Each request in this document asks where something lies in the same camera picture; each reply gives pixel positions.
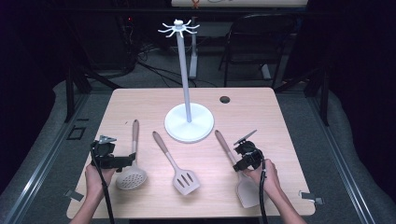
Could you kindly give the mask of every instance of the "wooden handle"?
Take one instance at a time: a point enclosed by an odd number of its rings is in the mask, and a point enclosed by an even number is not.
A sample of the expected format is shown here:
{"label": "wooden handle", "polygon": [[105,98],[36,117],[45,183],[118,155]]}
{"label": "wooden handle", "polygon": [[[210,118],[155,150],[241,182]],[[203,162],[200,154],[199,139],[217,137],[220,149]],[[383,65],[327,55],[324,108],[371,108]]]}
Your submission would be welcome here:
{"label": "wooden handle", "polygon": [[132,126],[132,141],[137,141],[137,135],[139,134],[139,120],[134,120]]}
{"label": "wooden handle", "polygon": [[225,153],[227,153],[228,157],[230,157],[230,160],[233,162],[233,164],[236,164],[236,160],[233,157],[233,154],[231,153],[230,148],[228,147],[227,143],[224,140],[224,137],[222,136],[221,132],[219,130],[215,130],[215,136],[218,138],[221,147],[224,149]]}
{"label": "wooden handle", "polygon": [[137,135],[139,134],[139,121],[134,120],[132,125],[132,153],[136,153],[137,150]]}
{"label": "wooden handle", "polygon": [[158,146],[163,150],[163,153],[168,152],[168,148],[166,148],[165,143],[161,139],[160,135],[157,132],[152,132],[152,136],[154,137],[154,140],[157,142]]}

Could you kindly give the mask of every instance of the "human arm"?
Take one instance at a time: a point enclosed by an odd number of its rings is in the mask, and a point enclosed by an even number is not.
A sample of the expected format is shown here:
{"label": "human arm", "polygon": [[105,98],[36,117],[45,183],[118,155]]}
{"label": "human arm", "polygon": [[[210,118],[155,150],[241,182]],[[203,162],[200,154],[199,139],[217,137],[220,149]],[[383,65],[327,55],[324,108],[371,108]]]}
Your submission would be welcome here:
{"label": "human arm", "polygon": [[[102,175],[105,179],[107,185],[110,184],[111,177],[116,172],[116,169],[103,169]],[[85,179],[87,182],[87,195],[84,203],[79,208],[76,215],[71,220],[71,224],[84,224],[90,223],[93,217],[93,214],[96,211],[99,203],[102,201],[104,197],[102,179],[99,176],[99,173],[96,170],[96,167],[92,165],[88,165],[85,168]]]}
{"label": "human arm", "polygon": [[[264,180],[264,191],[276,206],[279,214],[284,223],[289,224],[300,224],[306,223],[303,218],[297,213],[291,204],[288,196],[285,194],[283,189],[280,187],[279,177],[277,176],[277,170],[275,165],[270,160],[265,160],[265,175]],[[262,167],[260,166],[256,170],[244,171],[245,175],[250,176],[256,184],[260,183],[262,176]]]}

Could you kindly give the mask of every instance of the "spatula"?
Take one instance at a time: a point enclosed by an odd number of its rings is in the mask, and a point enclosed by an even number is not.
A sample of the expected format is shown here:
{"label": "spatula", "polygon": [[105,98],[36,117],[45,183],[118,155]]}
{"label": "spatula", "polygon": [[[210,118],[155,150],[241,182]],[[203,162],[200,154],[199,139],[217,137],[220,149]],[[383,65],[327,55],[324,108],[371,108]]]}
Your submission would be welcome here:
{"label": "spatula", "polygon": [[163,153],[166,155],[166,158],[171,162],[172,166],[175,170],[175,176],[173,179],[173,185],[175,188],[183,195],[187,195],[191,193],[193,190],[198,189],[200,187],[200,183],[195,173],[190,170],[182,170],[180,169],[168,149],[165,146],[165,143],[161,139],[160,135],[157,132],[153,132],[152,136],[157,142],[158,146],[163,150]]}
{"label": "spatula", "polygon": [[[235,165],[236,160],[219,130],[215,130],[215,136],[218,138],[225,153],[230,157],[233,165]],[[244,175],[242,171],[238,171],[237,173],[239,182],[236,186],[236,194],[238,195],[242,206],[244,208],[249,208],[258,205],[260,203],[259,187],[254,183],[253,179]]]}
{"label": "spatula", "polygon": [[[138,133],[139,121],[136,119],[132,125],[132,153],[136,153]],[[146,181],[147,177],[146,172],[137,167],[134,161],[129,169],[125,169],[117,177],[116,186],[119,189],[136,189]]]}

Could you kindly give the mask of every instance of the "white spatula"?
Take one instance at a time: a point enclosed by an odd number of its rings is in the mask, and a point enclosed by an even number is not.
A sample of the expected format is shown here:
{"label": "white spatula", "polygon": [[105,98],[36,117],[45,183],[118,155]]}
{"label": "white spatula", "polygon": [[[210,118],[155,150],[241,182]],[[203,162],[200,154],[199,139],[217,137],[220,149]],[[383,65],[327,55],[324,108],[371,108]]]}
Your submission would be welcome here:
{"label": "white spatula", "polygon": [[165,153],[166,158],[168,158],[168,160],[171,162],[172,166],[174,167],[175,176],[173,179],[173,184],[175,188],[183,195],[187,195],[191,193],[193,190],[198,189],[200,187],[200,183],[195,173],[190,170],[180,169],[176,165],[174,159],[172,158],[171,154],[166,148],[165,143],[161,139],[160,135],[157,132],[153,132],[152,136],[154,137],[158,146],[163,150],[163,153]]}
{"label": "white spatula", "polygon": [[[218,138],[225,153],[227,153],[228,157],[230,157],[233,165],[235,165],[236,160],[219,130],[215,130],[215,136]],[[242,171],[238,171],[237,173],[239,182],[236,186],[236,194],[238,195],[242,206],[244,208],[249,208],[258,205],[260,203],[259,187],[256,185],[256,183],[254,183],[253,179],[244,175]]]}

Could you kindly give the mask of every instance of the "wooden table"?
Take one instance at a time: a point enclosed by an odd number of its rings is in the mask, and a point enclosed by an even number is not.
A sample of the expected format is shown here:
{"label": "wooden table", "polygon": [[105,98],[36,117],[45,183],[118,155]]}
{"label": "wooden table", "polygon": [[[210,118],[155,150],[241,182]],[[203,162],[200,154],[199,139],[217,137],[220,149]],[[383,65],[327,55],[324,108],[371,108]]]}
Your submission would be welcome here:
{"label": "wooden table", "polygon": [[[222,96],[228,96],[230,103],[222,103]],[[137,165],[148,174],[146,182],[134,190],[118,189],[115,186],[118,174],[113,176],[109,193],[114,217],[259,217],[259,205],[242,207],[235,192],[237,174],[214,135],[215,130],[221,131],[239,161],[241,156],[233,150],[233,143],[257,129],[248,140],[276,164],[282,188],[291,203],[302,216],[315,212],[311,202],[299,197],[300,190],[309,192],[309,189],[272,89],[190,89],[190,97],[192,103],[204,105],[212,112],[215,126],[206,139],[184,144],[171,138],[163,126],[167,112],[184,103],[182,89],[119,89],[113,92],[95,139],[101,134],[117,138],[114,155],[127,156],[132,148],[132,124],[138,119]],[[180,168],[195,172],[200,188],[187,196],[175,189],[173,167],[154,141],[153,131],[161,135]],[[85,194],[85,166],[81,170],[76,191]],[[267,216],[279,216],[273,203],[266,197],[264,200]],[[67,216],[73,217],[81,205],[82,201],[72,200]],[[108,217],[105,200],[94,217]]]}
{"label": "wooden table", "polygon": [[[305,7],[307,0],[200,0],[198,7]],[[193,7],[191,0],[172,0],[172,7]]]}

